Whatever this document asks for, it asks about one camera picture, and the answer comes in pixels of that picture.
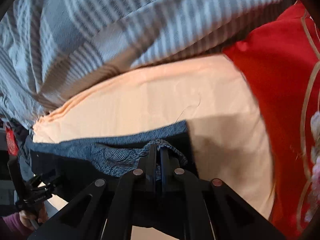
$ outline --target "gold trim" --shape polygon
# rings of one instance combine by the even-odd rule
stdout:
[[[319,89],[319,93],[318,93],[318,112],[319,112],[319,107],[320,107],[320,89]]]
[[[307,27],[307,25],[306,25],[305,19],[306,19],[306,17],[307,17],[307,14],[308,14],[308,11],[305,10],[304,15],[300,18],[300,21],[301,21],[303,30],[304,30],[304,32],[306,33],[306,36],[307,36],[307,38],[308,38],[308,41],[309,41],[309,43],[310,43],[313,51],[315,52],[317,58],[320,60],[320,53],[319,53],[319,51],[318,51],[315,43],[313,42],[313,39],[311,38],[310,32],[309,32],[308,27]]]
[[[318,41],[320,42],[320,38],[319,38],[318,30],[317,30],[317,25],[316,25],[316,23],[314,23],[314,24],[315,24],[315,30],[316,30],[317,38],[318,38]]]
[[[319,53],[318,49],[316,48],[316,45],[314,44],[313,39],[312,39],[310,32],[307,28],[307,25],[306,25],[305,18],[307,17],[307,13],[308,13],[307,10],[305,10],[304,15],[300,18],[301,24],[302,24],[303,30],[308,38],[310,46],[312,47],[317,58],[320,60],[320,53]],[[303,206],[303,202],[304,202],[305,196],[307,194],[308,188],[310,187],[310,184],[311,184],[311,171],[309,169],[308,159],[307,159],[306,134],[305,134],[306,113],[307,113],[307,107],[308,107],[308,103],[309,103],[309,99],[310,99],[311,90],[312,90],[313,84],[315,82],[315,79],[318,75],[319,70],[320,70],[320,61],[318,61],[315,64],[315,66],[313,67],[313,70],[310,74],[308,86],[306,89],[306,93],[305,93],[305,97],[304,97],[304,101],[303,101],[303,105],[302,105],[301,119],[300,119],[300,143],[301,143],[301,151],[302,151],[301,158],[303,161],[304,174],[307,179],[307,182],[304,185],[303,190],[301,192],[300,199],[299,199],[298,206],[297,206],[297,214],[296,214],[297,229],[300,232],[303,231],[302,226],[301,226],[302,206]],[[319,96],[320,96],[320,94],[318,95],[318,110],[319,110]]]

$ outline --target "red fabric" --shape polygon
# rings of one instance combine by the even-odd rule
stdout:
[[[16,144],[13,131],[9,127],[5,127],[5,133],[6,133],[9,154],[17,156],[19,148]]]
[[[265,120],[275,160],[276,199],[272,223],[288,239],[296,239],[298,201],[306,183],[300,145],[300,119],[310,74],[318,62],[300,18],[302,3],[288,8],[276,21],[253,30],[244,41],[224,49],[224,53],[244,73],[257,98]],[[305,19],[318,49],[320,42],[314,22]],[[311,116],[317,111],[320,75],[314,82],[306,114],[307,154],[314,145]],[[307,210],[305,198],[303,213]]]

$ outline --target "dark blue cloth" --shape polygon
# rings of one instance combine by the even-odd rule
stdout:
[[[134,135],[83,138],[58,144],[33,143],[28,136],[23,157],[26,156],[35,174],[53,169],[61,172],[66,180],[57,194],[69,201],[95,179],[120,177],[135,169],[139,159],[148,155],[152,143],[157,144],[158,150],[169,148],[181,167],[197,174],[186,121]]]

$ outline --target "red tag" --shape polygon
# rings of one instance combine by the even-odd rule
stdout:
[[[16,140],[14,139],[14,133],[9,127],[5,127],[5,133],[7,138],[8,152],[10,155],[17,156],[19,148],[16,144]]]

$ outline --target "purple sleeve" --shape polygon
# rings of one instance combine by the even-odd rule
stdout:
[[[4,223],[0,221],[0,230],[8,235],[8,239],[25,240],[32,233],[21,223],[19,213],[3,217],[2,220]]]

